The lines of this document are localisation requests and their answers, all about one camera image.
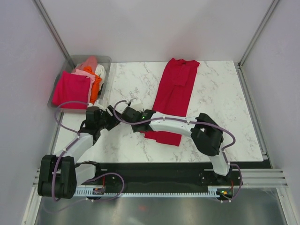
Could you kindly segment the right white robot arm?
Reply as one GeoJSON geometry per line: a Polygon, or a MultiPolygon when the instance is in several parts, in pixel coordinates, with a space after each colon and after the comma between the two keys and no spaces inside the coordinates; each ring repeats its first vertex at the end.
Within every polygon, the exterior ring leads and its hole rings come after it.
{"type": "Polygon", "coordinates": [[[134,132],[168,132],[191,138],[197,150],[209,157],[216,182],[223,185],[231,180],[230,164],[221,152],[223,133],[227,131],[207,114],[189,118],[154,110],[138,111],[128,106],[121,114],[121,119],[131,125],[134,132]]]}

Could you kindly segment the red t shirt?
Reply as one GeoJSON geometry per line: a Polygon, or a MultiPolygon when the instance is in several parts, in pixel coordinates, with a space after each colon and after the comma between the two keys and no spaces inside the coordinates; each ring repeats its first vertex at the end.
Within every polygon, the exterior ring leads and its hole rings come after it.
{"type": "Polygon", "coordinates": [[[152,110],[185,117],[200,63],[172,58],[166,65],[152,110]]]}

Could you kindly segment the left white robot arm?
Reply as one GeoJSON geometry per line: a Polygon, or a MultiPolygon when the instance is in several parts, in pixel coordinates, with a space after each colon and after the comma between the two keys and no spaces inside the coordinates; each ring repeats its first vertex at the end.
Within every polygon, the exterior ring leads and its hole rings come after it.
{"type": "Polygon", "coordinates": [[[113,114],[113,107],[88,107],[85,120],[75,131],[75,138],[57,155],[45,155],[41,160],[37,193],[55,201],[70,199],[78,185],[86,180],[99,184],[103,173],[93,163],[77,164],[81,156],[98,141],[103,129],[111,130],[120,122],[113,114]]]}

